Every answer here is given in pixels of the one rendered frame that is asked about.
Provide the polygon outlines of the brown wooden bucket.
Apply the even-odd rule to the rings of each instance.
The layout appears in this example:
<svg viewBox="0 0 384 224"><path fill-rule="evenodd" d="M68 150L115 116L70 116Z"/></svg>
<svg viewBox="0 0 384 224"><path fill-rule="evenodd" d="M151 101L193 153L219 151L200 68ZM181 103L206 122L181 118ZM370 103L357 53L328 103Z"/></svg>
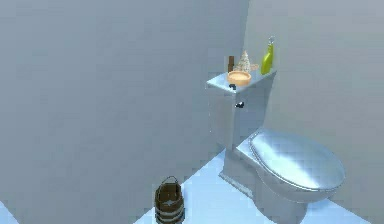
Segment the brown wooden bucket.
<svg viewBox="0 0 384 224"><path fill-rule="evenodd" d="M182 224L185 219L184 197L175 176L168 176L155 191L155 219L158 224Z"/></svg>

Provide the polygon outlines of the orange round dish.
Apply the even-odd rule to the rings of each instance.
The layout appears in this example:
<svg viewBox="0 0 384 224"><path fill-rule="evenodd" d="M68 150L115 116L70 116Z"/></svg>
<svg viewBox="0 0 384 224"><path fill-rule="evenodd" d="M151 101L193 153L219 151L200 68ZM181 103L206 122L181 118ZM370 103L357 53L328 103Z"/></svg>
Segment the orange round dish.
<svg viewBox="0 0 384 224"><path fill-rule="evenodd" d="M244 71L231 71L227 75L227 81L236 86L246 86L250 83L252 76Z"/></svg>

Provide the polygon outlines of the beige cone-shaped ornament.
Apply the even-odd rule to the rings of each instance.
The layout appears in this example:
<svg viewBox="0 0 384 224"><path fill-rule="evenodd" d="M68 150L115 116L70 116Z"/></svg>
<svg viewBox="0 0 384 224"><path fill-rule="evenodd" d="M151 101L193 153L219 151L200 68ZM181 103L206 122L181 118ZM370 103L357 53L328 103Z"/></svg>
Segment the beige cone-shaped ornament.
<svg viewBox="0 0 384 224"><path fill-rule="evenodd" d="M251 72L255 71L259 68L258 64L252 64L250 62L248 53L246 50L243 51L239 62L234 66L234 71L243 71L243 72Z"/></svg>

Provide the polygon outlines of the yellow-green spray bottle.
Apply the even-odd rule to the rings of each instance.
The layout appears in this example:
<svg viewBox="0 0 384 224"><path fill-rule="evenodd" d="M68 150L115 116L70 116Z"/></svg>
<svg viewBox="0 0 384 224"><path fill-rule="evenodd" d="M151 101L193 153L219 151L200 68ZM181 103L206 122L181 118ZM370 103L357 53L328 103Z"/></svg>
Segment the yellow-green spray bottle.
<svg viewBox="0 0 384 224"><path fill-rule="evenodd" d="M275 37L271 36L268 39L268 47L267 53L264 55L262 63L261 63L261 74L265 75L270 72L273 65L273 57L274 57L274 40Z"/></svg>

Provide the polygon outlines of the white toilet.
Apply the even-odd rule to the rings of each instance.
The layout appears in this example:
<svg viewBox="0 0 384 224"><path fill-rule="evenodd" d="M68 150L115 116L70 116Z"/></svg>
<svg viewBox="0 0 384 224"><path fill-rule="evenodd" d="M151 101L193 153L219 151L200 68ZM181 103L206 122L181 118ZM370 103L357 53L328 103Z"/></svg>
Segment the white toilet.
<svg viewBox="0 0 384 224"><path fill-rule="evenodd" d="M276 71L251 73L229 88L222 73L206 82L210 131L225 149L220 177L252 199L275 224L300 224L308 205L334 195L345 180L340 159L325 146L265 126Z"/></svg>

